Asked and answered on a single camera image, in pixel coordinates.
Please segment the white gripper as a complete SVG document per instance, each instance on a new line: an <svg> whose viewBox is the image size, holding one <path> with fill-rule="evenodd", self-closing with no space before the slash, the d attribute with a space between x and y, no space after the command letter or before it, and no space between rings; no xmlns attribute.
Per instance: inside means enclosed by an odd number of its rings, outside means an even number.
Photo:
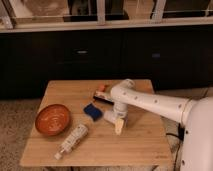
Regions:
<svg viewBox="0 0 213 171"><path fill-rule="evenodd" d="M127 117L128 107L125 103L116 101L113 106L113 112L118 118L115 122L115 133L120 135L124 126L124 120Z"/></svg>

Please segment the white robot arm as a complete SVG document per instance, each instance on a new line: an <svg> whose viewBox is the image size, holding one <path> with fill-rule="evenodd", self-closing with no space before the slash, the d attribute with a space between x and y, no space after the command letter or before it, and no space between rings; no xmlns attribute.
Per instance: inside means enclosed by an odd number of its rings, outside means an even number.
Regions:
<svg viewBox="0 0 213 171"><path fill-rule="evenodd" d="M180 171L213 171L213 97L200 100L147 94L126 79L111 89L116 114L133 105L176 121L185 127Z"/></svg>

